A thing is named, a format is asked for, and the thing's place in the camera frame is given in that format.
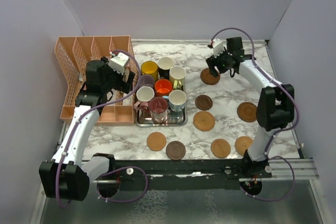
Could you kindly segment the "brown ringed wooden coaster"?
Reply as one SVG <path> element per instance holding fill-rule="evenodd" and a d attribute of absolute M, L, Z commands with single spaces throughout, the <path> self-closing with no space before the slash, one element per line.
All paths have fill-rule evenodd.
<path fill-rule="evenodd" d="M 210 74 L 209 68 L 205 68 L 201 71 L 200 78 L 207 85 L 215 85 L 219 82 L 220 75 L 218 73 L 218 76 L 214 77 Z"/>

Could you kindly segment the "dark walnut coaster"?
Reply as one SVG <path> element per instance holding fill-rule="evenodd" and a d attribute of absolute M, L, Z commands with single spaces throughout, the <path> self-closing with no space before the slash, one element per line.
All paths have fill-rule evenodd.
<path fill-rule="evenodd" d="M 213 106 L 213 101 L 209 96 L 202 94 L 195 99 L 195 105 L 198 109 L 206 111 Z"/>
<path fill-rule="evenodd" d="M 181 160 L 186 153 L 185 145 L 180 141 L 172 141 L 166 147 L 168 158 L 174 161 Z"/>

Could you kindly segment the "dark walnut front coaster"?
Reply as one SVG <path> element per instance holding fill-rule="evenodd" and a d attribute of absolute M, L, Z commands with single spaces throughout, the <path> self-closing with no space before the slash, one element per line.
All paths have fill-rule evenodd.
<path fill-rule="evenodd" d="M 180 141 L 172 141 L 166 147 L 168 158 L 174 161 L 181 160 L 186 153 L 185 145 Z"/>

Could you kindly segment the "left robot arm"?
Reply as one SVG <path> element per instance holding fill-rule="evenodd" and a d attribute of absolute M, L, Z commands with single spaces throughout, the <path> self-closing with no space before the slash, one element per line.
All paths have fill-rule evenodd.
<path fill-rule="evenodd" d="M 136 59 L 122 50 L 113 51 L 111 55 L 110 59 L 102 57 L 86 64 L 86 80 L 76 96 L 69 130 L 52 159 L 42 162 L 39 167 L 41 183 L 48 198 L 82 201 L 95 179 L 100 176 L 110 179 L 115 175 L 116 166 L 108 154 L 97 154 L 87 163 L 82 163 L 93 127 L 103 108 L 113 104 L 107 94 L 117 90 L 130 97 L 137 88 L 133 80 L 141 74 L 130 71 L 124 81 L 126 66 L 130 61 L 136 63 Z"/>

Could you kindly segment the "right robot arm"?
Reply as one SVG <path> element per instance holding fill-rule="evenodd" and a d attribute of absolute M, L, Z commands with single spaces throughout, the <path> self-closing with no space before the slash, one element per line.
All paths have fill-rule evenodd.
<path fill-rule="evenodd" d="M 213 54 L 206 59 L 213 77 L 230 72 L 244 77 L 259 93 L 256 110 L 258 130 L 253 143 L 243 156 L 241 171 L 246 177 L 254 177 L 268 164 L 268 153 L 276 135 L 294 120 L 294 87 L 282 84 L 257 65 L 254 54 L 246 54 L 240 37 L 226 42 L 211 39 L 208 47 Z"/>

